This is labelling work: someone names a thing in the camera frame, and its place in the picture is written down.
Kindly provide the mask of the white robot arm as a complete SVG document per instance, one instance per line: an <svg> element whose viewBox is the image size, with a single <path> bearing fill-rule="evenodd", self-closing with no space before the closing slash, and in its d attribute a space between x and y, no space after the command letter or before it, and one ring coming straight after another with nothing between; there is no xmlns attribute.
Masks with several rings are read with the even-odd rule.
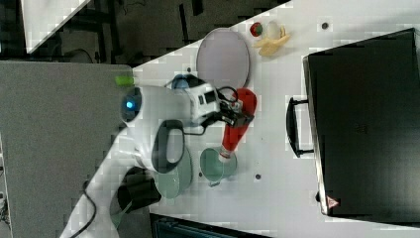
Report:
<svg viewBox="0 0 420 238"><path fill-rule="evenodd" d="M121 130L82 196L59 238L120 238L110 207L124 177L134 168L157 174L175 170L185 154L185 137L225 124L221 146L202 153L203 161L223 172L234 163L235 150L255 118L257 96L247 88L224 87L192 74L179 74L165 86L136 85L123 97Z"/></svg>

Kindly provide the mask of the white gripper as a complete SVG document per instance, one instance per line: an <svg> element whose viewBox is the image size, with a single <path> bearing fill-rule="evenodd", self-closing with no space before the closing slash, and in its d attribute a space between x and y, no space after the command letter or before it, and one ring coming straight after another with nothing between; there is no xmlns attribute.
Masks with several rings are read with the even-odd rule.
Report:
<svg viewBox="0 0 420 238"><path fill-rule="evenodd" d="M192 122L202 124L212 114L220 111L220 100L217 97L216 88L192 74L188 74L185 79L188 84L186 92L191 100ZM244 113L230 113L224 116L225 122L233 128L249 125L254 118L254 115Z"/></svg>

